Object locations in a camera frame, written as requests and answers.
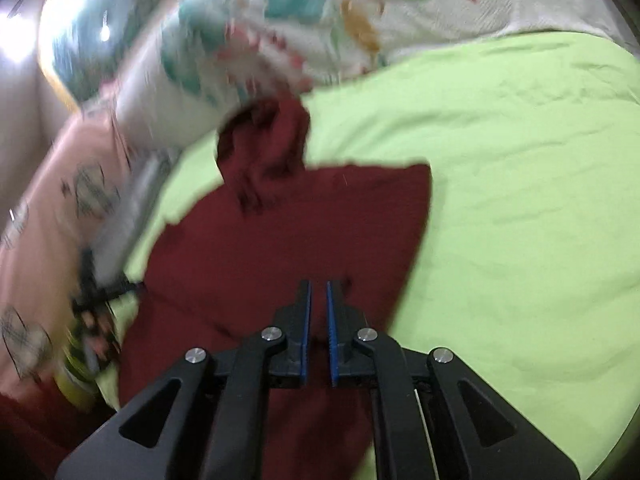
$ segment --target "white wall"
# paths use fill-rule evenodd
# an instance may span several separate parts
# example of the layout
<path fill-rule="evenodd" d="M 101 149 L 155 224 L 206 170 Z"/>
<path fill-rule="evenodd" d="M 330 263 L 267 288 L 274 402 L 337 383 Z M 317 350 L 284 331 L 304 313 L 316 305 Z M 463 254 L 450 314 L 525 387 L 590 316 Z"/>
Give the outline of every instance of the white wall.
<path fill-rule="evenodd" d="M 0 0 L 0 16 L 5 17 L 16 1 Z M 22 25 L 33 27 L 34 37 L 43 2 L 25 0 L 19 11 Z M 0 32 L 4 44 L 7 30 L 11 29 Z M 39 73 L 35 47 L 20 61 L 0 48 L 0 230 L 8 209 L 20 198 L 49 147 L 40 123 Z"/>

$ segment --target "light green bed sheet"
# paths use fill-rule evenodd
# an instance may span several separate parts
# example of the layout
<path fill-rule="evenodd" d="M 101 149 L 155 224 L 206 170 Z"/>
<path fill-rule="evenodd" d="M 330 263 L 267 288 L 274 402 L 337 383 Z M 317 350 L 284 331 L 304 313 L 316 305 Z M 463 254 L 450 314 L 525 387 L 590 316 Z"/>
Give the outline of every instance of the light green bed sheet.
<path fill-rule="evenodd" d="M 431 164 L 430 221 L 391 334 L 453 349 L 583 478 L 640 403 L 639 98 L 630 54 L 560 32 L 427 52 L 305 98 L 309 166 Z M 222 182 L 215 145 L 184 155 L 130 277 Z M 115 385 L 102 385 L 114 404 Z M 360 476 L 373 470 L 369 457 Z"/>

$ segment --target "triangular cutout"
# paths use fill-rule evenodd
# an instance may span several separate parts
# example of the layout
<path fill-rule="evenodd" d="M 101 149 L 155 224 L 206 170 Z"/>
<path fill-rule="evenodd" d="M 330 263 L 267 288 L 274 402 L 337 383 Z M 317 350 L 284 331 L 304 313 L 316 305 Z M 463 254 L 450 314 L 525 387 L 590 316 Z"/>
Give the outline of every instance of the triangular cutout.
<path fill-rule="evenodd" d="M 458 389 L 482 447 L 491 447 L 516 434 L 515 427 L 471 383 L 459 381 Z"/>
<path fill-rule="evenodd" d="M 158 444 L 164 424 L 180 391 L 178 379 L 169 381 L 138 412 L 120 427 L 120 434 L 149 449 Z"/>

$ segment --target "maroon shirt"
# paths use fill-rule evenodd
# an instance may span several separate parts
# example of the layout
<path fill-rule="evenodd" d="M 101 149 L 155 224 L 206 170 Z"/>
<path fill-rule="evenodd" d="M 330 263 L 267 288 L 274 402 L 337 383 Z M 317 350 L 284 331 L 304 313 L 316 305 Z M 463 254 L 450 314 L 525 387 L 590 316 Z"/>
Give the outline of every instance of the maroon shirt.
<path fill-rule="evenodd" d="M 238 346 L 314 287 L 310 386 L 272 391 L 265 480 L 349 479 L 370 443 L 362 392 L 328 388 L 322 283 L 384 329 L 424 231 L 427 165 L 306 170 L 308 113 L 293 98 L 265 100 L 220 134 L 224 185 L 167 226 L 151 253 L 147 292 L 127 332 L 120 367 L 125 403 L 194 346 Z"/>

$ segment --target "pink fabric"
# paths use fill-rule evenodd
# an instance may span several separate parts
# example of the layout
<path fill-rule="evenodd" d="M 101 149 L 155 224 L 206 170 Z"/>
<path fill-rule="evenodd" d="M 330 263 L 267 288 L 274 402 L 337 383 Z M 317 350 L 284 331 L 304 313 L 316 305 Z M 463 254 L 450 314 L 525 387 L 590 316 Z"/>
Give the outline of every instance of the pink fabric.
<path fill-rule="evenodd" d="M 19 396 L 66 341 L 79 251 L 129 174 L 110 110 L 67 122 L 0 238 L 0 392 Z"/>

